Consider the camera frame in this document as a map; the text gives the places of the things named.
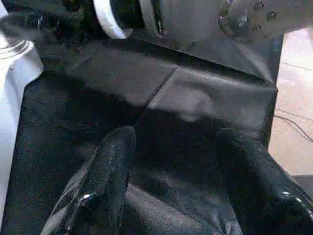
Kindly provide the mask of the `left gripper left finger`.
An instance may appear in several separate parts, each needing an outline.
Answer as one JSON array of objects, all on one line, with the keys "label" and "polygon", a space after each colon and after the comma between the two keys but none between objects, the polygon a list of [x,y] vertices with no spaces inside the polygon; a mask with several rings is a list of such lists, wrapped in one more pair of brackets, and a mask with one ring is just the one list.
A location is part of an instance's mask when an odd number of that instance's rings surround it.
[{"label": "left gripper left finger", "polygon": [[41,234],[118,234],[135,146],[131,126],[108,133],[68,181]]}]

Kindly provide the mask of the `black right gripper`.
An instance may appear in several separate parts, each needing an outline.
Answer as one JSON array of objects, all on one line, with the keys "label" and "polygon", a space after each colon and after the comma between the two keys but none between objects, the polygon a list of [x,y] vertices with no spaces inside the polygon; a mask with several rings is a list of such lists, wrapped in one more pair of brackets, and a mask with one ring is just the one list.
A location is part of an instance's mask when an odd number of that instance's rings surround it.
[{"label": "black right gripper", "polygon": [[0,19],[0,32],[12,39],[82,42],[102,35],[92,0],[50,0],[49,12],[11,12]]}]

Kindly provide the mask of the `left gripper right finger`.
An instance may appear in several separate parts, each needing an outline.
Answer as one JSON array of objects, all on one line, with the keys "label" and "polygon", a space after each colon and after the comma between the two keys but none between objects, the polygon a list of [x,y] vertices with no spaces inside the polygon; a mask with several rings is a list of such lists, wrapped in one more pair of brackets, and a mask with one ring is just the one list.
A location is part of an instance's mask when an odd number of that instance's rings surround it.
[{"label": "left gripper right finger", "polygon": [[260,142],[221,135],[221,170],[245,235],[311,235],[313,200]]}]

